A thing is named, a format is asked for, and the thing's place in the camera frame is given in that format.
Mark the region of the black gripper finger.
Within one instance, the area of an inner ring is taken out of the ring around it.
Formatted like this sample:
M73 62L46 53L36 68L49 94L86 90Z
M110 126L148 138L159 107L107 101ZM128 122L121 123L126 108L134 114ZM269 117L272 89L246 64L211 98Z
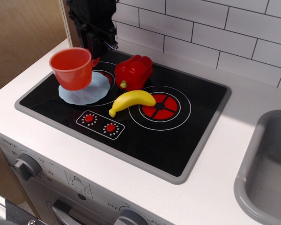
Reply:
M95 34L90 32L84 33L82 35L83 48L88 49L92 55L92 59L97 59L105 55L108 51L107 47L104 45L103 40Z

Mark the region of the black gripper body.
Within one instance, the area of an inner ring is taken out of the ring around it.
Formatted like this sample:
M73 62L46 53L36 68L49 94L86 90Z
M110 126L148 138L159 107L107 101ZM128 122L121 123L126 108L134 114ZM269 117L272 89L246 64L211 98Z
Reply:
M117 0L67 0L69 17L73 20L82 42L84 33L92 33L100 37L107 49L115 50L117 29L112 16L117 10Z

